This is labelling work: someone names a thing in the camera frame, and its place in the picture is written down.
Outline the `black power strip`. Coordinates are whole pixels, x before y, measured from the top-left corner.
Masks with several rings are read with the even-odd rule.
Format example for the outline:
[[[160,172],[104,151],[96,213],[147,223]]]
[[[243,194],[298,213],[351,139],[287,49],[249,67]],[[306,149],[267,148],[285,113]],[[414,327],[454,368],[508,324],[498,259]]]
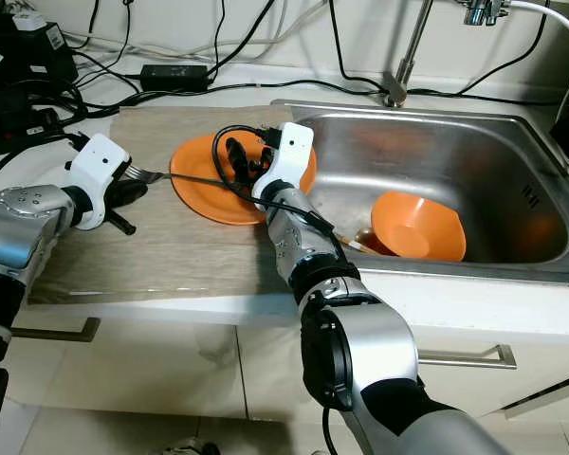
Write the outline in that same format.
[[[0,110],[0,155],[38,146],[63,133],[63,123],[54,109]]]

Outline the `orange plastic bowl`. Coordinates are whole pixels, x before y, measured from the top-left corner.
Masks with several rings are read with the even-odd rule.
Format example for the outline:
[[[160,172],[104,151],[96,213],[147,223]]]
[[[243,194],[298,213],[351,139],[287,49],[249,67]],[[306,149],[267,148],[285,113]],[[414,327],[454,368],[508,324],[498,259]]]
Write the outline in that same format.
[[[373,203],[371,231],[402,259],[459,262],[468,239],[457,209],[401,191],[387,191]]]

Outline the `glossy white base cabinet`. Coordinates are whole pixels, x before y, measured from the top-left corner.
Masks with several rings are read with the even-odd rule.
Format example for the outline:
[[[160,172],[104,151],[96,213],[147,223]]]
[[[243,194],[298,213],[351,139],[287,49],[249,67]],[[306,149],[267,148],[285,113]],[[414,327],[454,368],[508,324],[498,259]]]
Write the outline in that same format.
[[[420,364],[431,397],[484,416],[569,378],[569,312],[471,303],[398,304],[419,350],[480,353],[509,345],[516,370]],[[8,399],[60,409],[176,413],[317,424],[321,408],[302,381],[297,313],[232,321],[184,312],[99,316],[93,342],[40,339],[86,318],[27,311],[4,359]]]

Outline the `stainless steel sink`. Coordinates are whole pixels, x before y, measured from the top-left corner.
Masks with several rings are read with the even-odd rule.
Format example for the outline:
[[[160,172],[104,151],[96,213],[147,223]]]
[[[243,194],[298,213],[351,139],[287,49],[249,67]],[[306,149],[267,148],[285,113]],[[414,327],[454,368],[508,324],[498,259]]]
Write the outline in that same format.
[[[515,116],[293,100],[314,130],[311,204],[346,237],[370,229],[387,191],[458,212],[459,262],[350,252],[364,270],[569,284],[569,169],[544,133]]]

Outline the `chrome water valve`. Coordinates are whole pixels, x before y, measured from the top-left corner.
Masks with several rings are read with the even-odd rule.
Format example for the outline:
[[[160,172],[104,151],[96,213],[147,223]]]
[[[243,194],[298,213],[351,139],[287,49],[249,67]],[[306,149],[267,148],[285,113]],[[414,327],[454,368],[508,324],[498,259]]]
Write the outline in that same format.
[[[511,0],[457,0],[467,9],[463,23],[467,26],[494,27],[498,18],[509,14]]]

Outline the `black charger box white label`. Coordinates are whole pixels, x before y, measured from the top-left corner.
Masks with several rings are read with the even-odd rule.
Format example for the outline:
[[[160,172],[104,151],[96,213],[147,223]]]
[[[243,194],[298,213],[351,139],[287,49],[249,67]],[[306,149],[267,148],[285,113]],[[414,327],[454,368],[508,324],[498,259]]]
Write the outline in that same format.
[[[0,11],[0,85],[20,80],[72,82],[73,51],[58,23],[38,11]]]

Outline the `slim black power adapter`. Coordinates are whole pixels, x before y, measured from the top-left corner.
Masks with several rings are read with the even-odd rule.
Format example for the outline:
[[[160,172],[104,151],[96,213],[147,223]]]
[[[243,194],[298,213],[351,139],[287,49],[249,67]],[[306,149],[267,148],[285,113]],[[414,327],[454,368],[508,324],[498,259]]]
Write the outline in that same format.
[[[196,92],[211,85],[203,64],[145,64],[136,79],[145,91]]]

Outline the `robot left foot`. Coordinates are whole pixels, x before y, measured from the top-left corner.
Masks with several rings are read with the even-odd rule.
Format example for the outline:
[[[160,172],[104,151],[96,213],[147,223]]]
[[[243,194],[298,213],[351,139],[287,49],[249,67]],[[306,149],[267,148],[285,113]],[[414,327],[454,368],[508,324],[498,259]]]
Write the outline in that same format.
[[[221,452],[219,447],[211,442],[188,438],[168,444],[156,451],[155,455],[221,455]]]

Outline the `orange plastic plate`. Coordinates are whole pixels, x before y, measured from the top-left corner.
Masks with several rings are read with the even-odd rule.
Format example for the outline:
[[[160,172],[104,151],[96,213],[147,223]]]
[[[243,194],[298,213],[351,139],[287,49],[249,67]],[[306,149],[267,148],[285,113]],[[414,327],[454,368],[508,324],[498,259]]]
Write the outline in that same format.
[[[229,133],[223,139],[232,137],[246,149],[250,159],[258,160],[262,155],[264,143],[258,136],[252,133]],[[194,212],[219,224],[233,226],[254,226],[262,224],[266,216],[261,209],[254,207],[250,201],[238,198],[227,187],[221,185],[216,173],[216,168],[211,161],[212,135],[198,136],[186,140],[180,147],[175,149],[174,155],[169,160],[169,173],[192,176],[202,179],[211,179],[216,183],[189,181],[189,179],[173,178],[172,185],[179,198],[189,205]],[[220,146],[220,164],[223,165],[227,178],[235,176],[235,170],[229,163],[227,147]],[[318,153],[311,148],[309,157],[309,169],[303,174],[301,190],[309,194],[315,185],[316,173],[318,173]]]

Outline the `beige woven placemat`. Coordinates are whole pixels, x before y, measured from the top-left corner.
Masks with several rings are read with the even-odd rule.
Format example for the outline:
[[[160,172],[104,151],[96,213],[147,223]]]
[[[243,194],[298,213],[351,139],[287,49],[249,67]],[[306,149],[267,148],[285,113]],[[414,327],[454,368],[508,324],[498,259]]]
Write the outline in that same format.
[[[134,165],[168,168],[177,147],[232,124],[277,126],[293,118],[284,105],[140,107],[121,110],[110,136]],[[89,304],[171,298],[280,294],[263,227],[216,224],[157,182],[119,215],[136,226],[127,237],[108,225],[71,231],[59,240],[32,286],[29,303]]]

